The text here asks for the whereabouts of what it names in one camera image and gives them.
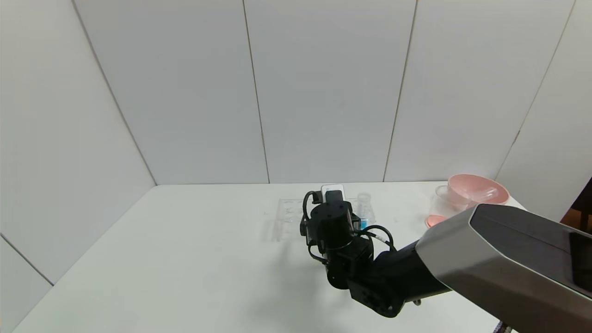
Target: clear plastic cup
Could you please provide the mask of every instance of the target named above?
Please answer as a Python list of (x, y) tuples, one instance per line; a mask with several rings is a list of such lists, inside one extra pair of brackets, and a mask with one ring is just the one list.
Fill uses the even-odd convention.
[(436, 192), (432, 197), (432, 205), (430, 206), (430, 213), (426, 218), (426, 226), (428, 228), (437, 225), (438, 223), (452, 217), (468, 207), (468, 204), (459, 203), (454, 200), (448, 193), (448, 186), (442, 185), (436, 187)]

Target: black cable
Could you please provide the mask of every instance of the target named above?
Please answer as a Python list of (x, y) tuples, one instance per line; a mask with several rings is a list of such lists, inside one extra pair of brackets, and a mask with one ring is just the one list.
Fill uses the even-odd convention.
[(367, 236), (368, 239), (370, 237), (376, 238), (377, 240), (383, 242), (384, 244), (387, 244), (388, 247), (389, 247), (389, 249), (390, 249), (390, 251), (397, 252), (397, 248), (390, 241), (385, 241), (382, 237), (379, 237), (377, 234), (375, 234), (373, 232), (370, 232), (370, 231), (358, 231), (357, 233), (358, 233), (358, 235)]
[(387, 228), (385, 228), (385, 227), (383, 227), (383, 226), (380, 226), (380, 225), (371, 225), (371, 226), (367, 226), (367, 227), (365, 227), (364, 229), (362, 229), (362, 232), (367, 232), (368, 230), (372, 230), (372, 229), (379, 229), (379, 230), (382, 230), (384, 233), (386, 233), (386, 234), (387, 234), (387, 236), (388, 236), (388, 241), (389, 241), (389, 242), (391, 242), (391, 244), (394, 244), (394, 241), (393, 241), (393, 239), (392, 239), (391, 232), (390, 232), (390, 231), (388, 231), (388, 229), (387, 229)]
[(310, 221), (308, 217), (308, 211), (306, 210), (306, 203), (308, 202), (308, 198), (314, 194), (314, 191), (308, 191), (304, 196), (304, 201), (302, 202), (302, 214), (304, 214), (304, 220)]
[(313, 254), (313, 253), (310, 251), (310, 248), (312, 248), (312, 247), (313, 247), (312, 245), (309, 245), (309, 246), (308, 246), (308, 254), (310, 254), (310, 256), (311, 256), (313, 259), (315, 259), (315, 260), (317, 260), (317, 261), (320, 261), (320, 262), (321, 262), (321, 264), (323, 264), (323, 265), (326, 265), (326, 264), (327, 264), (327, 260), (326, 260), (325, 258), (318, 257), (318, 256), (314, 255), (314, 254)]

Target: clear plastic container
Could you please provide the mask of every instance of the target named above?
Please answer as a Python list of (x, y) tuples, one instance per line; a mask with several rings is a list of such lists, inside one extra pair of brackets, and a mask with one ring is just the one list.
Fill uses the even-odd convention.
[(369, 193), (360, 193), (358, 194), (356, 205), (353, 207), (354, 213), (360, 218), (360, 230), (376, 222), (374, 211), (370, 205), (371, 199), (372, 196)]
[(430, 213), (425, 222), (428, 228), (437, 225), (438, 223), (452, 217), (468, 207), (468, 204), (458, 203), (450, 197), (448, 193), (448, 186), (442, 185), (436, 187), (436, 192), (432, 197), (432, 204), (430, 206)]

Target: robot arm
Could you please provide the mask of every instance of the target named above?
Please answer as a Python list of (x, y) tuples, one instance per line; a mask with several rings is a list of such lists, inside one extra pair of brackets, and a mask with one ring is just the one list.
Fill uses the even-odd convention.
[(592, 332), (592, 237), (524, 210), (480, 204), (374, 258), (369, 226), (329, 191), (301, 234), (317, 246), (329, 283), (376, 313), (455, 291), (521, 333)]

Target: white smartphone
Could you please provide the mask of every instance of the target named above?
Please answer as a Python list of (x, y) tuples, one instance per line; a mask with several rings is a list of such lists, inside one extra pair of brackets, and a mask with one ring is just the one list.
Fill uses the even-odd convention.
[(345, 200), (345, 191), (343, 190), (343, 184), (329, 184), (321, 186), (321, 192), (323, 193), (323, 202), (327, 202), (327, 191), (341, 191), (341, 196)]

